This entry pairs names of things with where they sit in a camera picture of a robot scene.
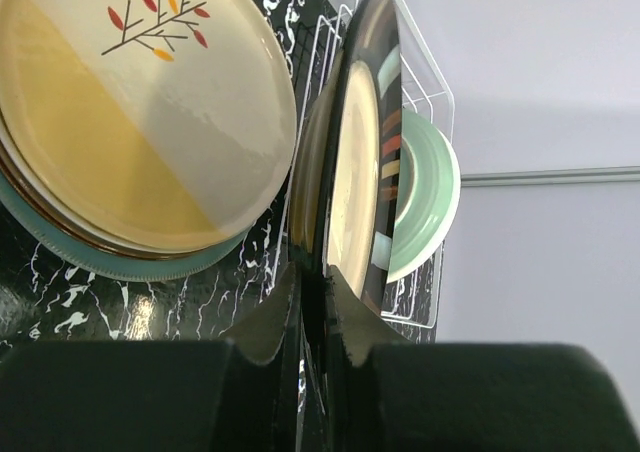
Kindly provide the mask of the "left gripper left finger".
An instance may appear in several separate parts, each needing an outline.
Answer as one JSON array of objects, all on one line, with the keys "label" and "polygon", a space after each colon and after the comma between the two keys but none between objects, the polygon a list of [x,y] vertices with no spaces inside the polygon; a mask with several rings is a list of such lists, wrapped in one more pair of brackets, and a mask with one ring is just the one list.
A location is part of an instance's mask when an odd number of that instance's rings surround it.
[{"label": "left gripper left finger", "polygon": [[300,270],[204,341],[38,341],[1,365],[5,451],[292,451]]}]

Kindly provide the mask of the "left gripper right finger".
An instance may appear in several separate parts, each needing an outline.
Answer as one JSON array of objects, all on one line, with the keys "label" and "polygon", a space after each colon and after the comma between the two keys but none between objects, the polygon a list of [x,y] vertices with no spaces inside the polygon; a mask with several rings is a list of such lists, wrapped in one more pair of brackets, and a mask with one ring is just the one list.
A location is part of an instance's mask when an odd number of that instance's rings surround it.
[{"label": "left gripper right finger", "polygon": [[326,285],[335,451],[635,451],[618,389],[586,349],[560,343],[416,344]]}]

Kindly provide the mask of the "mint green floral plate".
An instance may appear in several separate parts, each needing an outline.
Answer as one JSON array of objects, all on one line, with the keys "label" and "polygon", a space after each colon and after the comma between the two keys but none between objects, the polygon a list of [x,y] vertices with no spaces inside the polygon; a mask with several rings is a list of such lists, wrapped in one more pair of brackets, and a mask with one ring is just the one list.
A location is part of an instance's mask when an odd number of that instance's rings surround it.
[{"label": "mint green floral plate", "polygon": [[444,242],[460,191],[460,167],[450,141],[425,117],[403,110],[398,209],[388,283],[417,271]]}]

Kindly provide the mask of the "black plate with colour stripes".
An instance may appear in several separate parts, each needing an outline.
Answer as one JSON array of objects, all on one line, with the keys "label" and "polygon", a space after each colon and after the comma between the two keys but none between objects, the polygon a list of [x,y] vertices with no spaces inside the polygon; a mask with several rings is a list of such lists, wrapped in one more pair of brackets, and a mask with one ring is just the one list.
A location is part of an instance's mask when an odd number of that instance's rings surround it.
[{"label": "black plate with colour stripes", "polygon": [[375,313],[389,281],[402,146],[394,0],[361,0],[335,47],[292,174],[289,250],[309,271],[336,267]]}]

